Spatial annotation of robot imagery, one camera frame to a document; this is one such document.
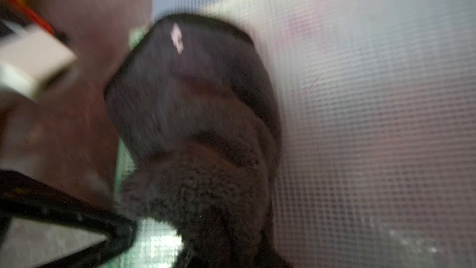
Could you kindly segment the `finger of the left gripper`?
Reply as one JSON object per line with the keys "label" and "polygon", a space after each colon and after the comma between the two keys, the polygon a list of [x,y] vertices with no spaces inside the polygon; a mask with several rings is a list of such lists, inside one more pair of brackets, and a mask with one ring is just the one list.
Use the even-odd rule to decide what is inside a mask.
{"label": "finger of the left gripper", "polygon": [[42,264],[40,268],[96,268],[128,251],[134,243],[131,238],[113,238],[86,249]]}
{"label": "finger of the left gripper", "polygon": [[131,246],[137,224],[16,171],[1,171],[1,215],[103,233]]}

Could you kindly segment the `green mesh document bag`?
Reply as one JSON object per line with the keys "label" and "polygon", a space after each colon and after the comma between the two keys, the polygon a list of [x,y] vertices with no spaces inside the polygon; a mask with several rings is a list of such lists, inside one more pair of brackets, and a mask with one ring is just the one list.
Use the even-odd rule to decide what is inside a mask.
{"label": "green mesh document bag", "polygon": [[255,40],[281,110],[279,253],[297,268],[473,268],[476,0],[258,12],[233,22]]}

